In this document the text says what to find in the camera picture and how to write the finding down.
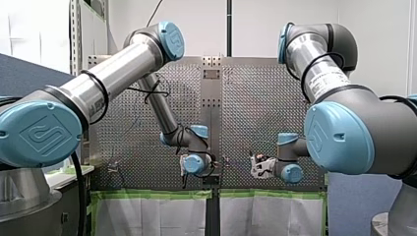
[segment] black cable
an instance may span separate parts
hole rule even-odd
[[[414,102],[412,102],[408,98],[397,96],[397,95],[387,95],[387,96],[380,97],[380,100],[394,100],[395,102],[401,102],[404,105],[408,106],[417,117],[417,105],[414,104]],[[403,173],[399,175],[388,175],[388,176],[391,177],[392,179],[398,179],[398,180],[405,179],[411,176],[412,174],[414,174],[416,171],[417,171],[417,158],[414,159],[413,164],[408,169],[406,169]]]
[[[103,98],[104,98],[104,110],[101,113],[100,117],[98,117],[98,119],[96,119],[94,122],[91,122],[90,124],[93,125],[95,123],[97,123],[98,121],[102,120],[102,118],[104,118],[105,114],[107,113],[108,110],[108,104],[110,103],[110,99],[108,98],[108,92],[107,89],[105,88],[104,83],[98,79],[98,77],[91,73],[90,71],[87,70],[82,70],[81,74],[86,74],[89,76],[89,78],[94,81],[94,83],[97,85],[97,87],[100,89],[101,93],[103,94]]]
[[[181,143],[184,141],[184,133],[186,131],[193,133],[196,137],[198,137],[206,145],[206,148],[209,148],[209,144],[202,137],[198,136],[197,133],[194,130],[192,130],[189,127],[184,127],[181,124],[178,124],[178,126],[180,127],[181,130],[180,130],[180,133],[177,135],[177,150],[176,150],[175,154],[178,154],[181,150]],[[204,175],[204,176],[200,176],[200,175],[197,175],[197,174],[193,174],[193,175],[197,178],[207,178],[207,177],[211,176],[211,174],[215,170],[215,166],[214,166],[214,163],[216,161],[215,155],[209,153],[208,151],[188,150],[188,152],[198,153],[198,154],[207,154],[207,155],[210,156],[210,158],[211,158],[211,163],[210,163],[211,171],[210,171],[210,173],[207,174],[207,175]],[[185,177],[183,178],[183,189],[185,189],[187,187],[187,178],[188,178],[188,174],[186,174]]]
[[[183,182],[182,189],[187,188],[187,181],[188,181],[188,174],[185,174],[185,175],[182,176],[182,182]]]
[[[0,97],[0,106],[8,105],[22,99],[21,97],[6,96]]]
[[[134,91],[139,91],[139,92],[144,92],[147,95],[145,96],[145,104],[148,104],[148,98],[152,95],[152,94],[164,94],[165,97],[170,95],[169,91],[155,91],[156,88],[159,86],[160,84],[160,80],[157,80],[156,83],[153,85],[152,89],[150,91],[148,90],[142,90],[139,88],[132,88],[132,87],[128,87],[127,90],[134,90]]]
[[[157,10],[159,9],[159,6],[160,6],[160,4],[162,3],[162,1],[163,1],[163,0],[160,0],[160,1],[157,3],[155,10],[153,11],[152,15],[151,15],[151,16],[150,16],[150,18],[149,18],[149,21],[148,21],[148,23],[147,23],[147,27],[149,27],[150,22],[152,21],[153,17],[155,16],[155,14],[156,14]]]
[[[344,67],[344,57],[341,55],[341,54],[339,54],[339,53],[337,53],[337,52],[327,52],[327,53],[325,53],[325,54],[323,54],[323,55],[320,55],[320,56],[318,56],[318,57],[316,57],[315,59],[313,59],[310,63],[309,63],[309,65],[307,65],[307,67],[306,67],[306,69],[304,69],[304,72],[303,72],[303,75],[301,76],[301,91],[303,92],[303,95],[304,95],[304,98],[310,103],[310,99],[309,99],[309,97],[307,96],[307,93],[306,93],[306,88],[305,88],[305,86],[304,86],[304,84],[306,83],[306,77],[307,77],[307,73],[310,71],[310,69],[312,69],[314,66],[315,66],[315,64],[316,64],[316,62],[318,62],[320,59],[322,59],[322,58],[324,58],[324,57],[327,57],[327,56],[336,56],[336,57],[338,57],[338,58],[340,58],[340,65],[339,65],[339,68],[343,68]]]
[[[83,171],[81,169],[81,164],[78,159],[78,156],[75,152],[71,154],[71,158],[74,163],[74,168],[76,170],[76,176],[78,181],[78,187],[79,187],[79,211],[80,211],[80,217],[79,217],[79,226],[78,226],[78,236],[84,235],[84,224],[86,222],[86,216],[87,216],[87,204],[86,204],[86,184],[84,183],[84,177],[83,177]]]

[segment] robotic arm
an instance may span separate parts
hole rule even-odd
[[[300,80],[306,100],[312,103],[304,123],[306,141],[299,143],[293,135],[291,144],[305,146],[308,155],[331,172],[387,174],[397,179],[416,172],[416,97],[379,98],[369,88],[352,84],[348,76],[356,68],[357,46],[348,29],[288,24],[281,31],[278,54],[279,63]],[[280,153],[274,176],[282,178],[281,165]]]
[[[0,162],[13,167],[44,167],[67,158],[78,146],[82,132],[98,122],[110,100],[139,81],[149,91],[150,105],[171,146],[187,147],[184,165],[192,173],[203,172],[207,128],[192,126],[180,130],[165,98],[158,93],[152,72],[182,58],[184,39],[172,23],[160,23],[131,33],[125,48],[103,63],[83,71],[60,88],[45,87],[13,104],[0,107]],[[103,109],[101,116],[92,117]]]

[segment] black ring band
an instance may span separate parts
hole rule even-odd
[[[56,99],[62,102],[62,104],[66,105],[68,108],[70,108],[78,118],[80,119],[81,126],[83,127],[83,131],[86,131],[89,129],[89,122],[84,115],[84,113],[80,110],[80,108],[66,95],[62,94],[61,91],[51,88],[51,87],[45,87],[42,89],[42,91],[49,93]]]
[[[369,88],[366,88],[364,86],[347,85],[347,86],[343,86],[343,87],[333,88],[333,89],[327,91],[325,94],[321,95],[314,103],[315,104],[320,103],[320,102],[324,101],[326,98],[328,98],[329,96],[331,96],[331,95],[333,95],[337,92],[340,92],[340,91],[343,91],[343,90],[349,90],[349,89],[362,89],[362,90],[368,90],[371,93],[374,93],[372,90],[370,90]]]
[[[105,116],[105,114],[107,113],[108,103],[110,102],[109,98],[108,98],[108,92],[107,92],[107,89],[105,88],[104,83],[101,80],[99,80],[98,77],[95,74],[93,74],[93,73],[91,73],[90,71],[87,71],[87,70],[82,70],[81,74],[88,75],[89,78],[92,81],[94,81],[95,85],[98,86],[98,88],[100,89],[100,91],[101,91],[101,93],[103,94],[103,97],[104,97],[104,110],[101,113],[100,117],[98,117],[97,120],[90,123],[91,125],[93,125],[93,124],[97,123],[98,121],[100,121]]]
[[[304,84],[306,83],[306,77],[307,77],[307,73],[310,71],[310,69],[312,69],[314,66],[315,66],[315,64],[316,64],[316,62],[318,62],[320,59],[322,59],[322,58],[324,58],[324,57],[327,57],[327,56],[337,56],[337,57],[339,57],[340,58],[340,60],[341,60],[341,65],[339,66],[339,68],[343,68],[344,67],[344,57],[342,56],[342,55],[340,55],[339,53],[336,53],[336,52],[327,52],[327,53],[325,53],[325,54],[323,54],[323,55],[320,55],[320,56],[318,56],[318,57],[316,57],[315,59],[313,59],[310,63],[309,63],[309,65],[307,65],[307,67],[306,67],[306,69],[304,69],[304,72],[303,72],[303,76],[301,77],[301,91],[303,92],[303,95],[304,95],[304,98],[310,103],[310,99],[309,99],[309,97],[307,96],[307,93],[306,93],[306,89],[305,89],[305,87],[304,87]]]
[[[402,97],[402,96],[396,96],[396,95],[387,95],[380,97],[380,100],[395,100],[395,102],[401,102],[404,105],[408,106],[416,115],[417,117],[417,106],[413,101],[411,101],[408,98]],[[417,157],[414,159],[413,164],[405,170],[403,173],[399,175],[388,175],[392,179],[404,179],[409,177],[410,175],[414,174],[417,171]]]

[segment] small metal bracket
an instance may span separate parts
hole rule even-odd
[[[101,62],[107,60],[111,56],[109,55],[92,55],[89,56],[89,69],[93,68],[94,66],[100,64]]]
[[[220,70],[203,70],[203,79],[219,80]]]
[[[221,66],[221,57],[207,56],[203,57],[204,67],[219,67]]]
[[[220,184],[220,177],[218,175],[210,175],[203,178],[203,185],[218,186]]]
[[[71,75],[77,76],[83,69],[82,57],[82,31],[80,0],[71,0],[70,3],[70,36],[71,36]]]

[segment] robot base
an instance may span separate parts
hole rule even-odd
[[[404,180],[389,212],[372,219],[372,236],[417,236],[417,188],[415,177]]]
[[[3,236],[60,236],[62,234],[61,193],[53,191],[45,203],[0,217]]]

